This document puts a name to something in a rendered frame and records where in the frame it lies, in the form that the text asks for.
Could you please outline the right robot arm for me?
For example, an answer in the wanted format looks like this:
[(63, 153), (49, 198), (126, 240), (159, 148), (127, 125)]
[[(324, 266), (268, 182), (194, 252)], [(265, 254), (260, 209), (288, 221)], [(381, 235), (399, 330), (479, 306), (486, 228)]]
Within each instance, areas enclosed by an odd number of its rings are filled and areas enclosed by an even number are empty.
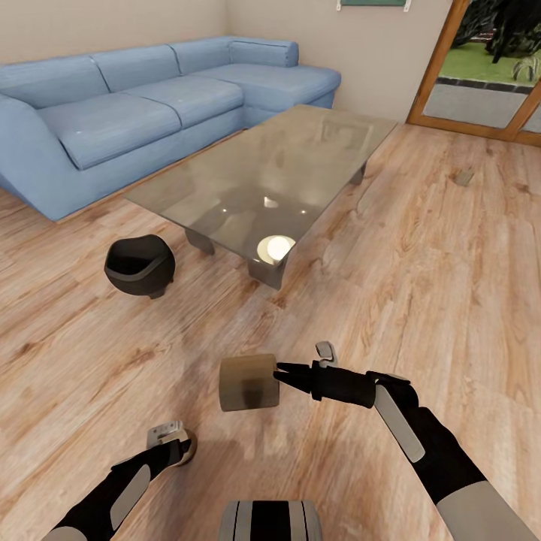
[(498, 494), (453, 433), (419, 399), (410, 380), (338, 367), (332, 343), (316, 344), (321, 361), (277, 363), (275, 379), (313, 396), (379, 411), (455, 541), (541, 541)]

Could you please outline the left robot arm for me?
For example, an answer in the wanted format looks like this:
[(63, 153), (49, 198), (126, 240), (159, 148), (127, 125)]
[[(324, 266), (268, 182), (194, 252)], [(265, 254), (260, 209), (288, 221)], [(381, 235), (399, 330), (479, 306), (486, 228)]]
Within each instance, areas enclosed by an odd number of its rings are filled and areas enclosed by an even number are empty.
[(149, 429), (147, 450), (110, 467), (107, 478), (40, 541), (110, 541), (151, 480), (189, 451), (191, 439), (162, 440), (183, 428), (183, 421), (175, 420)]

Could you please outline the pillar candle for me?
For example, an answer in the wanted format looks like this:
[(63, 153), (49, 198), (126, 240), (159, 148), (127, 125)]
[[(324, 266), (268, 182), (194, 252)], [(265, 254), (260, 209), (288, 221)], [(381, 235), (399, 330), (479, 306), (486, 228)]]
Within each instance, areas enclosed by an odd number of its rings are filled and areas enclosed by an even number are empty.
[(454, 178), (453, 183), (459, 186), (467, 186), (475, 173), (475, 170), (470, 167), (462, 168), (458, 175)]
[(175, 439), (180, 439), (180, 442), (188, 439), (191, 439), (192, 441), (189, 451), (187, 453), (184, 453), (182, 460), (177, 464), (172, 465), (172, 467), (182, 467), (183, 465), (188, 464), (193, 459), (193, 456), (196, 453), (196, 449), (198, 448), (198, 441), (195, 436), (195, 432), (192, 432), (186, 428), (183, 428), (180, 432), (176, 432), (175, 434), (167, 435), (166, 437), (162, 438), (163, 443), (168, 443)]
[(223, 412), (276, 407), (280, 403), (280, 371), (273, 353), (222, 358), (219, 401)]

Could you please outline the cauldron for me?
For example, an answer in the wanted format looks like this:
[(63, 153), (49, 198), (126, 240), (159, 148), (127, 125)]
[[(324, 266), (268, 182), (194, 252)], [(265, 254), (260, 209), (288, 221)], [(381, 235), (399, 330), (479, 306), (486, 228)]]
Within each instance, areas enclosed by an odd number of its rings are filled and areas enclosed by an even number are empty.
[(175, 258), (158, 235), (126, 238), (109, 247), (104, 272), (115, 288), (152, 300), (174, 281)]

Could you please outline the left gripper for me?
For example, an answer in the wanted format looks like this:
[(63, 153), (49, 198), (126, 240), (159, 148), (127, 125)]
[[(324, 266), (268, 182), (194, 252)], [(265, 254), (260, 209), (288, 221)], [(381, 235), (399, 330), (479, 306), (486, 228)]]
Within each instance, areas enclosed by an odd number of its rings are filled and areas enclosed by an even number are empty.
[(180, 442), (180, 439), (175, 439), (146, 450), (145, 453), (153, 453), (159, 460), (159, 468), (156, 475), (159, 475), (166, 467), (172, 467), (173, 464), (180, 462), (184, 453), (189, 451), (191, 443), (191, 439), (183, 442)]

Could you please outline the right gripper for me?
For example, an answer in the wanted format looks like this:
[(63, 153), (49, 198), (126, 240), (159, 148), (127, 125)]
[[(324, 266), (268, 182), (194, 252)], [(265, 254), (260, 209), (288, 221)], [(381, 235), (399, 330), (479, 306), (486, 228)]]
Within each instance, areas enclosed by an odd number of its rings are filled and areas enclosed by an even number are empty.
[(355, 374), (358, 372), (341, 367), (321, 367), (317, 360), (313, 360), (312, 368), (308, 364), (287, 362), (277, 365), (280, 371), (274, 371), (275, 379), (311, 394), (314, 400), (321, 401), (325, 396), (340, 402), (353, 402), (350, 398), (353, 397)]

